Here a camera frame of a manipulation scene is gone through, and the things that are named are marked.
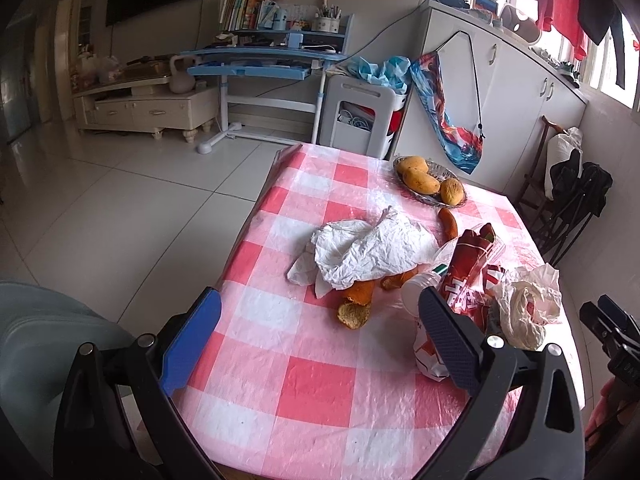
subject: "row of books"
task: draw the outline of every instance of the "row of books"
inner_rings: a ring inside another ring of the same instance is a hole
[[[220,29],[271,28],[277,9],[271,0],[220,0]]]

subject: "metal bolt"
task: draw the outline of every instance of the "metal bolt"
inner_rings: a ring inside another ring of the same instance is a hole
[[[556,343],[551,343],[547,349],[549,350],[549,353],[551,355],[561,355],[562,354],[562,349],[556,344]]]
[[[92,343],[82,343],[78,351],[80,355],[89,355],[94,351],[94,345]]]
[[[497,335],[491,335],[486,339],[486,342],[492,348],[502,348],[504,346],[504,340]]]
[[[155,341],[156,338],[153,334],[143,334],[138,338],[138,346],[149,348]]]

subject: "red and white tablecloth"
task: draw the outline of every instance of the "red and white tablecloth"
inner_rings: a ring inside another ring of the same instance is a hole
[[[491,222],[507,244],[503,266],[541,265],[507,198],[465,187],[468,202],[453,210],[460,231]],[[286,480],[410,479],[455,423],[466,393],[420,375],[415,321],[397,307],[397,291],[378,288],[371,318],[352,331],[336,319],[335,291],[318,300],[313,286],[285,278],[316,228],[373,223],[388,205],[442,241],[437,209],[402,190],[391,163],[311,144],[280,152],[218,287],[220,322],[176,399],[213,461]],[[545,343],[563,348],[582,407],[564,312],[548,328]],[[515,403],[508,397],[482,460],[497,451]]]

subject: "fruit bowl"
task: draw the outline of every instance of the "fruit bowl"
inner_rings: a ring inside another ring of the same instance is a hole
[[[439,193],[434,193],[432,195],[424,195],[422,193],[415,192],[413,189],[411,189],[409,186],[407,186],[407,184],[404,183],[404,181],[402,180],[402,175],[398,173],[398,170],[396,170],[396,167],[398,166],[398,162],[400,162],[404,158],[406,158],[406,157],[405,156],[399,156],[398,158],[396,158],[394,160],[394,162],[393,162],[394,173],[396,174],[396,177],[400,181],[400,185],[402,187],[404,187],[409,193],[411,193],[414,196],[414,198],[416,198],[417,200],[419,200],[423,204],[434,205],[434,206],[439,206],[439,207],[448,207],[449,209],[456,209],[456,208],[462,207],[463,205],[466,204],[466,190],[465,190],[465,185],[464,184],[462,185],[462,189],[464,190],[465,196],[460,201],[460,203],[457,204],[457,205],[445,204],[442,201],[442,199],[440,198],[440,194]],[[448,178],[458,179],[456,177],[455,173],[453,173],[452,171],[449,171],[444,166],[441,166],[441,165],[437,164],[436,162],[433,162],[432,160],[427,160],[427,165],[429,167],[429,174],[433,178],[436,178],[440,182],[442,182],[444,180],[447,180]]]

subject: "drawer handle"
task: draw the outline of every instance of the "drawer handle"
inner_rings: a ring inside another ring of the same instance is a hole
[[[491,58],[491,60],[489,61],[489,65],[494,64],[495,62],[495,57],[498,55],[498,44],[494,43],[494,46],[492,46],[492,49],[494,50],[494,56]]]
[[[554,95],[554,84],[551,83],[551,92],[549,92],[548,97],[546,98],[546,101],[549,101],[549,99],[551,99]]]
[[[546,86],[549,84],[549,78],[545,77],[545,87],[542,89],[542,92],[540,92],[540,97],[542,97],[544,94],[546,94]]]

